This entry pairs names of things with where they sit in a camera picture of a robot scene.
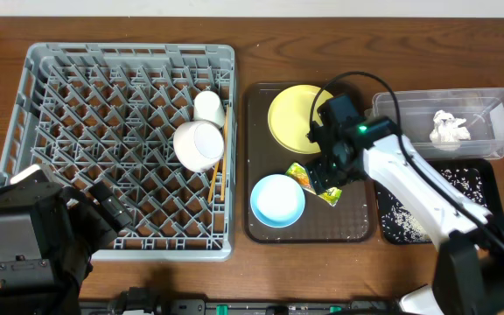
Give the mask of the blue bowl with food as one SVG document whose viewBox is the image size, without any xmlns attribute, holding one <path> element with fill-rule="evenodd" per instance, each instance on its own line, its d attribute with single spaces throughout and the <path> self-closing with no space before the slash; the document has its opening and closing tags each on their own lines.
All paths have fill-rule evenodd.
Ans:
<svg viewBox="0 0 504 315">
<path fill-rule="evenodd" d="M 252 189 L 249 205 L 253 215 L 270 228 L 287 228 L 305 210 L 305 193 L 292 178 L 273 174 L 260 179 Z"/>
</svg>

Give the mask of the white napkin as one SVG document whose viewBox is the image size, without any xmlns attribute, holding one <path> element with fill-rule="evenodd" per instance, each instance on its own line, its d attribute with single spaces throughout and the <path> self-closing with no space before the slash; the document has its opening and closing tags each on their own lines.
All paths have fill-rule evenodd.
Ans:
<svg viewBox="0 0 504 315">
<path fill-rule="evenodd" d="M 465 118 L 457 118 L 453 114 L 439 110 L 433 119 L 433 130 L 429 138 L 433 144 L 459 144 L 461 140 L 470 140 L 471 134 Z"/>
</svg>

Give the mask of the yellow plate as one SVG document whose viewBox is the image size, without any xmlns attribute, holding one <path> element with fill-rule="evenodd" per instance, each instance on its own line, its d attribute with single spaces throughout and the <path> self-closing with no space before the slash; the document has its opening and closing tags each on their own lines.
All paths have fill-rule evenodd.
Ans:
<svg viewBox="0 0 504 315">
<path fill-rule="evenodd" d="M 320 90 L 313 85 L 296 85 L 280 92 L 269 105 L 269 131 L 288 151 L 316 154 L 320 148 L 307 137 L 312 101 Z"/>
</svg>

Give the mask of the green snack wrapper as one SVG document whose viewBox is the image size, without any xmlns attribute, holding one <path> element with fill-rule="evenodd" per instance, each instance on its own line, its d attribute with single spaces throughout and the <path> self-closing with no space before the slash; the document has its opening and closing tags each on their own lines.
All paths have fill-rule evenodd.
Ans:
<svg viewBox="0 0 504 315">
<path fill-rule="evenodd" d="M 316 193 L 308 178 L 306 169 L 299 163 L 293 163 L 285 172 L 285 175 L 294 179 L 304 190 L 317 195 L 331 207 L 335 207 L 340 200 L 342 191 L 336 187 L 329 188 L 322 193 Z"/>
</svg>

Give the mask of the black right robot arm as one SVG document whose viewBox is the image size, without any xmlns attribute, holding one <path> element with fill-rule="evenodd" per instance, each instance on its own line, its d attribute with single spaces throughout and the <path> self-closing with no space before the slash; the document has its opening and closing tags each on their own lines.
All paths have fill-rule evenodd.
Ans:
<svg viewBox="0 0 504 315">
<path fill-rule="evenodd" d="M 402 312 L 504 310 L 504 214 L 491 215 L 450 185 L 388 118 L 352 126 L 314 122 L 308 137 L 321 149 L 306 166 L 316 192 L 370 178 L 404 205 L 435 245 L 434 279 L 400 299 Z"/>
</svg>

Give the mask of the wooden chopstick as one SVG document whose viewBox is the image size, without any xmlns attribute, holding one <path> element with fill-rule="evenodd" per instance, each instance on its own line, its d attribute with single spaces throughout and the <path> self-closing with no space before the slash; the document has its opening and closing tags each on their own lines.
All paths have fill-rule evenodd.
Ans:
<svg viewBox="0 0 504 315">
<path fill-rule="evenodd" d="M 224 155 L 222 159 L 222 168 L 221 168 L 221 189 L 220 189 L 220 201 L 224 202 L 225 200 L 225 191 L 226 191 L 226 171 L 227 171 L 227 157 L 228 157 L 228 120 L 229 120 L 229 112 L 226 110 L 225 114 L 225 122 L 223 126 L 223 136 L 224 136 Z"/>
<path fill-rule="evenodd" d="M 212 176 L 212 179 L 211 179 L 211 184 L 210 184 L 210 187 L 209 187 L 209 193 L 208 193 L 208 197 L 207 197 L 207 203 L 208 204 L 212 203 L 213 199 L 214 199 L 214 192 L 215 192 L 216 179 L 217 179 L 217 175 L 218 175 L 219 165 L 220 165 L 220 162 L 218 161 L 214 165 L 214 168 L 213 168 L 213 176 Z"/>
</svg>

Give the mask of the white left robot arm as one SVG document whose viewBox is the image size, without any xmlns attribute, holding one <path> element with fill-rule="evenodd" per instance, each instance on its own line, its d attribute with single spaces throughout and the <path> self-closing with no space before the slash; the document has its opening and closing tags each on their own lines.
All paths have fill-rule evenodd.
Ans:
<svg viewBox="0 0 504 315">
<path fill-rule="evenodd" d="M 0 314 L 78 314 L 92 255 L 130 223 L 102 182 L 0 188 Z"/>
</svg>

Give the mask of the cream cup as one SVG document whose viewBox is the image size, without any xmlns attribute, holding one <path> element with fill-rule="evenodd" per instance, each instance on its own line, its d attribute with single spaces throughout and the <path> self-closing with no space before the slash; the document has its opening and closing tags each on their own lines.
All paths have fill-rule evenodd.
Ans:
<svg viewBox="0 0 504 315">
<path fill-rule="evenodd" d="M 225 124 L 225 110 L 221 98 L 213 91 L 206 90 L 198 93 L 194 99 L 193 119 L 208 121 L 218 129 Z"/>
</svg>

